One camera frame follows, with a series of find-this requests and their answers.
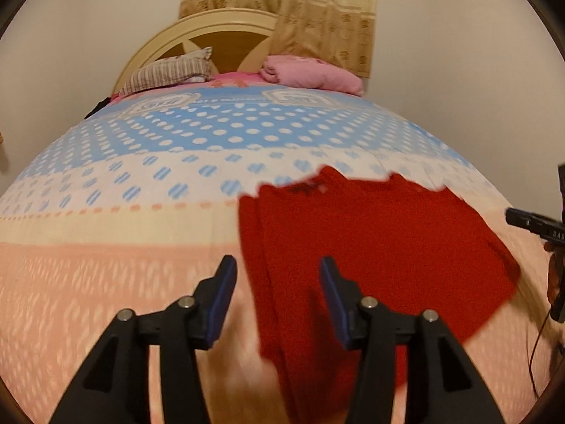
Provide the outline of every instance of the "white wall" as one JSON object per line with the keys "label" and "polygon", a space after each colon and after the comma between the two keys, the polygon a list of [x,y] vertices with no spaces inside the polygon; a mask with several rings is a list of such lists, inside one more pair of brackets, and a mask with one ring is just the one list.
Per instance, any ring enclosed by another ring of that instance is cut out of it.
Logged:
{"label": "white wall", "polygon": [[[0,193],[106,97],[180,0],[28,0],[0,40]],[[526,0],[379,0],[368,97],[557,216],[565,63]]]}
{"label": "white wall", "polygon": [[526,0],[379,0],[368,97],[441,138],[516,207],[560,218],[565,63]]}
{"label": "white wall", "polygon": [[0,39],[0,194],[111,93],[180,0],[27,0]]}

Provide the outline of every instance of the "cream headboard frame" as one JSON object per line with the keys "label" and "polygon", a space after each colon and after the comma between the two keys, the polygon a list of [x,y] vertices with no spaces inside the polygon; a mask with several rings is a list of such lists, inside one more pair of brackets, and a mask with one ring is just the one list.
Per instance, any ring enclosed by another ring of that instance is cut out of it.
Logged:
{"label": "cream headboard frame", "polygon": [[213,9],[180,19],[134,54],[122,70],[113,92],[119,92],[135,70],[150,62],[206,46],[214,48],[213,74],[229,70],[256,73],[269,53],[276,20],[276,14],[241,8]]}

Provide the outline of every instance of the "black device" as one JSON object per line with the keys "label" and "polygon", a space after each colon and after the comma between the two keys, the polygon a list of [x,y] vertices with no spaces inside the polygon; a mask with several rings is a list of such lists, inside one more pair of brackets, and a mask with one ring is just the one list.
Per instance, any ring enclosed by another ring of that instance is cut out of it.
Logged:
{"label": "black device", "polygon": [[362,351],[345,424],[391,422],[397,345],[408,346],[405,424],[504,424],[473,362],[436,311],[408,316],[363,296],[332,257],[320,262],[320,282],[336,337],[346,350]]}
{"label": "black device", "polygon": [[558,168],[559,189],[563,206],[561,222],[537,213],[526,212],[517,208],[506,209],[506,222],[529,232],[555,245],[555,267],[559,276],[559,294],[552,304],[550,315],[556,322],[565,322],[565,278],[563,277],[563,258],[565,253],[565,164]]}
{"label": "black device", "polygon": [[[395,313],[357,283],[344,279],[331,257],[320,261],[320,282],[334,331],[344,348],[362,351],[346,424],[391,422],[395,349],[408,345],[405,424],[504,424],[463,347],[436,311]],[[157,313],[122,309],[79,368],[50,424],[150,424],[149,345],[160,346],[166,424],[210,424],[195,349],[220,336],[237,279],[226,255],[216,274]]]}

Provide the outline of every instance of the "bed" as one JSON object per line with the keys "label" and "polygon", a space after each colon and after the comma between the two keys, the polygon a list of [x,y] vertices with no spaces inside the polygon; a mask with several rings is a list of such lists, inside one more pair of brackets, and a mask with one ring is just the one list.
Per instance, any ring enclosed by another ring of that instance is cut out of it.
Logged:
{"label": "bed", "polygon": [[[397,172],[449,187],[476,209],[522,267],[513,299],[465,348],[508,423],[535,397],[527,362],[547,312],[547,255],[505,224],[509,205],[459,154],[417,125],[346,94],[291,89],[255,75],[276,16],[219,9],[186,17],[148,41],[114,92],[157,59],[212,46],[212,82],[116,100],[53,142],[0,198],[0,375],[36,424],[118,310],[160,310],[191,294],[224,254],[239,278],[220,341],[199,353],[214,422],[287,423],[277,373],[259,355],[255,308],[237,229],[237,197],[285,185],[331,165],[351,178]],[[550,379],[549,324],[533,368]],[[157,365],[151,412],[162,422]],[[405,400],[397,391],[397,404]],[[394,422],[403,420],[396,405]],[[328,422],[341,422],[343,416]]]}

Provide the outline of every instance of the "black wire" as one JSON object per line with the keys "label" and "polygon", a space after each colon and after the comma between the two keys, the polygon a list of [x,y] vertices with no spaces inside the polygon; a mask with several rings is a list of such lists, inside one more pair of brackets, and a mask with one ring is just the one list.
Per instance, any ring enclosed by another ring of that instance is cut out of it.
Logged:
{"label": "black wire", "polygon": [[541,328],[540,328],[539,333],[537,334],[536,342],[533,345],[532,355],[530,355],[530,361],[529,361],[529,364],[528,364],[528,371],[529,371],[529,374],[530,374],[530,380],[532,381],[533,393],[536,395],[536,399],[538,399],[538,400],[540,399],[540,394],[537,393],[536,382],[533,379],[533,373],[532,373],[533,354],[536,351],[537,343],[540,341],[541,333],[542,333],[543,329],[545,328],[545,324],[547,322],[547,319],[549,319],[549,314],[551,314],[551,312],[552,312],[552,310],[550,309],[547,312],[547,316],[545,316],[545,319],[543,320],[543,324],[541,324]]}

